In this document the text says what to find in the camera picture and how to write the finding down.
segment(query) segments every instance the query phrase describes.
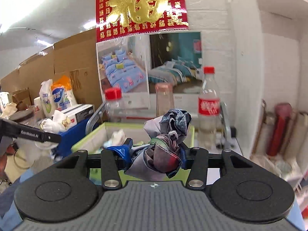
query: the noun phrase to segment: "coca-cola bottle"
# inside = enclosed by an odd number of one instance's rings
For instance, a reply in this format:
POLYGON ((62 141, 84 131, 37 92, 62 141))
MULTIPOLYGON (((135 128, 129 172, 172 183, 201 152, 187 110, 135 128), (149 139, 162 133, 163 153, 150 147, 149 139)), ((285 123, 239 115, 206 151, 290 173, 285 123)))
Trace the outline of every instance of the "coca-cola bottle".
POLYGON ((220 95, 215 82, 214 67, 203 67, 204 82, 198 97, 199 146, 210 149, 216 142, 216 125, 219 120, 220 95))

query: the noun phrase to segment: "red bottle cap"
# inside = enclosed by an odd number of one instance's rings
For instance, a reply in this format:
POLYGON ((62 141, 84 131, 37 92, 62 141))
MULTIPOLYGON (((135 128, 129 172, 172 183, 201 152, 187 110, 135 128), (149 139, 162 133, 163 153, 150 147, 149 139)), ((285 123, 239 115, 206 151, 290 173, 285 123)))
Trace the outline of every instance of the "red bottle cap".
POLYGON ((118 100, 122 98, 122 91, 120 88, 109 88, 105 90, 106 100, 118 100))
POLYGON ((204 74, 215 74, 215 68, 212 66, 205 66, 203 67, 204 74))

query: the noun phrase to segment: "white box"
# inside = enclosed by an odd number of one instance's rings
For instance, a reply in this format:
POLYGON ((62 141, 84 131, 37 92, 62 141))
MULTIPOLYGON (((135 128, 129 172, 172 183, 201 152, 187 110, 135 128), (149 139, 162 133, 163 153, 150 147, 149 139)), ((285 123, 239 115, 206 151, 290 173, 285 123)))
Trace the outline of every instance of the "white box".
POLYGON ((91 117, 94 113, 94 107, 92 104, 77 104, 61 112, 70 119, 70 127, 73 127, 82 120, 91 117))

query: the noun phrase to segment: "cardboard wall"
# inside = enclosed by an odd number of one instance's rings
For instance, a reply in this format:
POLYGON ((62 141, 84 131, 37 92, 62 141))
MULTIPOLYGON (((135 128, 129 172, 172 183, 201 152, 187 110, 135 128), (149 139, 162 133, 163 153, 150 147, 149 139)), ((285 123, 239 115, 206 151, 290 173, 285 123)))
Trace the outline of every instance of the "cardboard wall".
POLYGON ((28 88, 33 103, 33 99, 39 96, 43 81, 56 81, 65 74, 71 78, 77 102, 93 104, 98 108, 102 98, 95 44, 95 29, 55 43, 44 50, 46 55, 33 55, 1 79, 2 91, 12 93, 28 88))

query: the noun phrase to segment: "green-rimmed box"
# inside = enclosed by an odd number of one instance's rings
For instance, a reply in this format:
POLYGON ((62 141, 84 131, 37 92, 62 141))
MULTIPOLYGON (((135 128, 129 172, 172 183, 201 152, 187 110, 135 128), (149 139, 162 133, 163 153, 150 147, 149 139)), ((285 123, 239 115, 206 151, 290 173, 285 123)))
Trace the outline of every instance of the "green-rimmed box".
MULTIPOLYGON (((76 143, 72 148, 72 152, 76 152, 80 149, 85 149, 89 154, 95 153, 105 141, 109 140, 114 131, 118 131, 122 129, 125 133, 126 138, 132 138, 134 143, 138 143, 143 141, 144 143, 148 143, 150 141, 149 135, 143 129, 143 124, 133 124, 133 123, 114 123, 114 122, 104 122, 78 143, 76 143)), ((188 135, 184 140, 184 143, 188 147, 194 146, 194 137, 195 137, 195 128, 194 126, 190 126, 188 131, 188 135)), ((139 180, 135 177, 127 176, 123 171, 119 171, 120 178, 122 184, 124 185, 127 180, 139 180)), ((189 174, 189 170, 180 169, 178 173, 168 179, 166 176, 165 180, 182 180, 183 183, 186 183, 187 177, 189 174)), ((91 169, 90 179, 96 184, 101 184, 101 174, 100 169, 91 169)))

